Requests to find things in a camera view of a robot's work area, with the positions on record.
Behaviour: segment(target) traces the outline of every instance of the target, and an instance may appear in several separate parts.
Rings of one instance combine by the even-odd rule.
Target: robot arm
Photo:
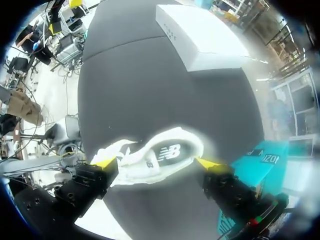
[[[213,199],[235,225],[225,235],[229,239],[255,239],[262,236],[288,205],[282,194],[256,197],[255,189],[241,182],[228,165],[203,159],[194,161],[200,167],[203,192]],[[96,198],[102,199],[118,174],[115,158],[80,164],[76,175],[50,195],[42,188],[25,189],[15,197],[22,217],[45,239],[57,239],[61,233],[73,239],[88,239],[88,234],[74,225]],[[95,239],[107,239],[94,235]]]
[[[223,214],[235,225],[226,234],[228,239],[251,240],[264,236],[287,207],[289,198],[281,193],[256,196],[256,189],[249,187],[235,176],[229,165],[213,163],[203,159],[197,162],[203,170],[203,192],[213,199]]]
[[[95,199],[102,199],[118,174],[117,160],[104,160],[97,165],[79,164],[76,174],[66,184],[54,189],[53,197],[42,188],[25,189],[14,202],[30,228],[42,239],[109,238],[77,227],[74,222],[82,217]]]

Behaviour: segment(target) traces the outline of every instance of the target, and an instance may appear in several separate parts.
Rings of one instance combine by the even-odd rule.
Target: white sneaker
[[[100,149],[91,164],[116,157],[119,174],[114,185],[154,184],[190,165],[204,152],[202,141],[176,127],[155,135],[143,147],[123,139]]]

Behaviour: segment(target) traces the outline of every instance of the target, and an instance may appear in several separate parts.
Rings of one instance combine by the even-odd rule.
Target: wire
[[[54,123],[55,123],[54,121],[53,122],[48,122],[48,123],[45,122],[44,124],[41,124],[40,126],[34,126],[34,127],[31,127],[31,128],[23,129],[23,131],[32,130],[32,129],[35,129],[35,128],[41,128],[41,127],[43,127],[45,125],[54,124]]]
[[[27,87],[27,85],[26,85],[23,81],[21,81],[21,83],[22,83],[22,84],[25,86],[25,88],[31,93],[31,96],[32,96],[32,98],[33,98],[33,100],[34,100],[34,103],[37,104],[36,98],[35,98],[34,94],[32,93],[32,91]],[[39,114],[38,114],[38,116],[37,116],[36,122],[38,123],[38,121],[39,121]],[[35,135],[35,134],[36,134],[37,128],[38,128],[38,126],[36,125],[36,126],[35,126],[35,129],[34,129],[34,132],[33,132],[32,135]],[[22,150],[24,150],[24,149],[28,146],[28,144],[29,144],[30,142],[31,142],[31,139],[30,139],[30,140],[26,143],[26,145],[24,145],[20,150],[17,149],[12,156],[10,156],[10,157],[8,157],[7,159],[4,159],[3,161],[1,161],[0,164],[1,164],[1,163],[4,163],[5,161],[7,161],[7,160],[9,160],[9,159],[11,159],[12,157],[16,156],[17,153],[22,152]]]
[[[64,76],[63,83],[65,83],[65,93],[66,93],[66,114],[69,114],[69,99],[68,99],[68,74]]]
[[[19,170],[15,170],[15,171],[7,171],[5,172],[4,174],[14,174],[14,173],[25,173],[25,172],[34,172],[35,170],[32,170],[32,171],[26,171],[28,169],[34,169],[34,168],[39,168],[39,167],[44,167],[44,166],[47,166],[47,165],[52,165],[52,164],[55,164],[55,163],[59,163],[61,160],[57,160],[57,161],[53,161],[51,163],[46,163],[46,164],[43,164],[43,165],[38,165],[38,166],[31,166],[31,167],[26,167],[26,168],[23,168],[23,169],[19,169]]]
[[[25,181],[20,181],[20,180],[17,180],[15,179],[14,177],[11,177],[11,176],[5,176],[7,179],[11,180],[11,181],[15,181],[17,183],[21,183],[21,184],[25,184],[27,185],[28,187],[32,187],[31,185],[29,185],[28,183],[26,183]]]
[[[27,54],[27,55],[32,55],[32,54],[36,54],[36,53],[39,53],[41,52],[45,47],[42,47],[41,49],[37,50],[37,51],[33,51],[31,53],[28,53],[28,52],[25,52],[25,51],[21,51],[20,49],[14,47],[14,46],[10,46],[10,48],[13,48],[15,50],[18,50],[19,52],[23,53],[23,54]]]
[[[226,231],[224,234],[222,234],[220,237],[217,238],[217,240],[222,239],[223,237],[225,237],[227,234],[229,234],[231,232],[232,228],[230,228],[228,231]]]

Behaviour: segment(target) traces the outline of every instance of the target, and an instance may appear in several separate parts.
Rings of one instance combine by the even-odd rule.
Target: dark gray tabletop
[[[96,10],[78,86],[87,157],[119,139],[145,141],[186,126],[205,134],[231,163],[263,139],[250,84],[241,69],[187,72],[155,21],[156,4],[177,3],[108,0]],[[209,155],[211,146],[206,148]],[[219,209],[191,174],[161,184],[116,186],[104,200],[133,240],[218,237]]]

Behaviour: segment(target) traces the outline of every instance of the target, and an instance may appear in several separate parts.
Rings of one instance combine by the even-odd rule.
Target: cardboard box
[[[238,37],[208,10],[160,4],[156,6],[155,20],[188,72],[238,69],[250,59]]]

